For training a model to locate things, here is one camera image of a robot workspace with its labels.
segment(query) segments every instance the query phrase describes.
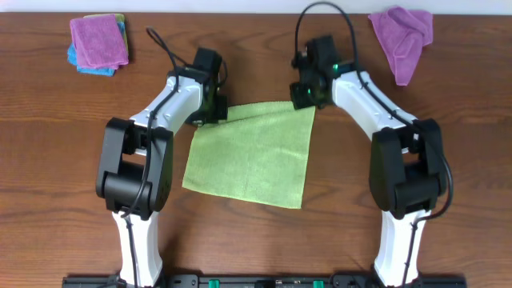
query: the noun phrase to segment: white wall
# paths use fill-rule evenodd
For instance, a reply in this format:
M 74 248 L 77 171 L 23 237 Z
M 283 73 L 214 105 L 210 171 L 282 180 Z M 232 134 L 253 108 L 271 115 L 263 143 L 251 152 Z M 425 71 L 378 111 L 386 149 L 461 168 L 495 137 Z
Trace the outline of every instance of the white wall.
M 393 5 L 435 14 L 512 14 L 512 0 L 332 0 L 348 13 Z M 314 0 L 0 0 L 0 11 L 300 13 Z M 328 7 L 312 12 L 333 12 Z

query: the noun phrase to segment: yellow-green cloth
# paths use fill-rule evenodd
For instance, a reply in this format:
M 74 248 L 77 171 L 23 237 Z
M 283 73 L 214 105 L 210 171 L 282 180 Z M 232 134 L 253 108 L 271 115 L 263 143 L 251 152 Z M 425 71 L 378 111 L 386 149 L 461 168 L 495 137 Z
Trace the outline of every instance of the yellow-green cloth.
M 108 14 L 92 14 L 92 15 L 84 16 L 84 18 L 97 17 L 97 16 L 103 16 L 103 15 L 108 15 Z M 116 14 L 114 14 L 114 16 L 115 16 L 115 21 L 116 22 L 122 22 L 124 24 L 124 22 L 125 22 L 125 15 L 117 14 L 116 13 Z M 126 28 L 122 32 L 122 39 L 125 41 L 126 52 L 128 53 L 128 38 L 126 37 Z
M 183 187 L 300 209 L 314 107 L 263 102 L 228 109 L 228 119 L 198 128 Z

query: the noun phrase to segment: folded purple cloth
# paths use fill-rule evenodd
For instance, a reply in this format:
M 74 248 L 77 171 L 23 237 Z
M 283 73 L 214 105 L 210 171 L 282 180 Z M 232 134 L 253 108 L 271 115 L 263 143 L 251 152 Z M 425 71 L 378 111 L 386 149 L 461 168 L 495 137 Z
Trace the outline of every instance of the folded purple cloth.
M 397 85 L 407 86 L 422 54 L 434 40 L 432 14 L 394 7 L 368 16 L 386 54 Z
M 70 28 L 80 67 L 117 69 L 128 64 L 128 52 L 113 14 L 76 18 Z

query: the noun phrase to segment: folded cloth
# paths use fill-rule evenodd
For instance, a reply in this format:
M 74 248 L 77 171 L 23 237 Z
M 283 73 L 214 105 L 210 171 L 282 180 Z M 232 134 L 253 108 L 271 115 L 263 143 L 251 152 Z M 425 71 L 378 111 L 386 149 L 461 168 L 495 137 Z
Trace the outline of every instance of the folded cloth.
M 195 132 L 183 187 L 300 209 L 313 118 L 314 107 L 292 102 L 229 108 L 225 122 Z
M 118 22 L 119 31 L 121 33 L 125 32 L 125 23 Z M 83 68 L 80 67 L 77 63 L 77 52 L 74 48 L 73 43 L 71 43 L 70 48 L 67 50 L 67 61 L 77 67 L 77 71 L 84 74 L 95 74 L 95 75 L 103 75 L 103 76 L 114 76 L 115 69 L 111 68 Z
M 71 20 L 71 37 L 82 68 L 128 64 L 128 53 L 113 14 Z
M 87 16 L 84 16 L 84 18 L 91 18 L 91 17 L 97 17 L 97 16 L 103 16 L 103 15 L 108 15 L 108 14 L 92 14 L 92 15 L 87 15 Z M 122 22 L 122 30 L 121 30 L 121 35 L 122 35 L 122 40 L 124 40 L 125 42 L 125 46 L 126 46 L 126 52 L 129 54 L 130 52 L 128 51 L 128 37 L 126 36 L 126 30 L 125 30 L 125 15 L 123 14 L 114 14 L 115 16 L 115 21 L 118 23 Z
M 432 14 L 393 7 L 368 16 L 386 54 L 397 85 L 407 86 L 422 54 L 434 40 Z

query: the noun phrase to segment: wooden table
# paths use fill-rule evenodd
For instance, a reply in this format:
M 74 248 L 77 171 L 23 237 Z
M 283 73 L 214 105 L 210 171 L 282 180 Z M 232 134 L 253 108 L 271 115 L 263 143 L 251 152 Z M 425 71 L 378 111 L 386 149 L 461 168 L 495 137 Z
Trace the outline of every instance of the wooden table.
M 192 60 L 217 50 L 231 105 L 286 101 L 296 15 L 127 14 L 128 66 L 112 78 L 66 62 L 69 20 L 83 14 L 0 14 L 0 286 L 59 287 L 67 274 L 121 268 L 117 227 L 96 196 L 106 122 L 136 114 L 161 91 L 166 54 L 154 26 Z M 435 16 L 408 87 L 397 87 L 365 15 L 352 17 L 360 57 L 377 86 L 418 118 L 435 118 L 452 165 L 455 199 L 429 222 L 418 267 L 464 274 L 470 287 L 512 283 L 512 18 Z M 345 23 L 310 15 L 300 41 L 333 33 L 351 58 Z M 181 188 L 191 126 L 175 138 L 174 182 L 159 224 L 168 273 L 331 274 L 368 270 L 381 212 L 368 187 L 370 142 L 333 107 L 316 113 L 301 210 Z

